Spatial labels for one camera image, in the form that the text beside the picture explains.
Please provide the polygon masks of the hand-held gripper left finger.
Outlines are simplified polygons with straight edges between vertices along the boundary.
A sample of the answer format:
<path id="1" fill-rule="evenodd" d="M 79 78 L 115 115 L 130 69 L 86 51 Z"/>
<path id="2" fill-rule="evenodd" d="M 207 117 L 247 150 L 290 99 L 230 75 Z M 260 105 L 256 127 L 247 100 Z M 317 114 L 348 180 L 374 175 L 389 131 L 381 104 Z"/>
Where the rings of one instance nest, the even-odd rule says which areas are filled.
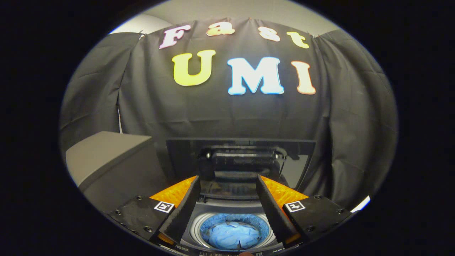
<path id="1" fill-rule="evenodd" d="M 200 188 L 200 177 L 196 175 L 153 196 L 135 196 L 108 216 L 149 243 L 173 246 L 183 237 Z"/>

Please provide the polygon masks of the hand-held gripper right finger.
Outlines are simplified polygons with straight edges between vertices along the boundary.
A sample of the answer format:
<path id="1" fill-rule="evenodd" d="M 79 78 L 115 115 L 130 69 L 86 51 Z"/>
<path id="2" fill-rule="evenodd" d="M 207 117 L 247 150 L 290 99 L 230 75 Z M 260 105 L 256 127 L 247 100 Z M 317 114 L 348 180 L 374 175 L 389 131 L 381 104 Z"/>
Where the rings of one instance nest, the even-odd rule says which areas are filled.
<path id="1" fill-rule="evenodd" d="M 324 196 L 306 196 L 261 175 L 256 179 L 256 191 L 277 241 L 284 246 L 309 244 L 352 215 Z"/>

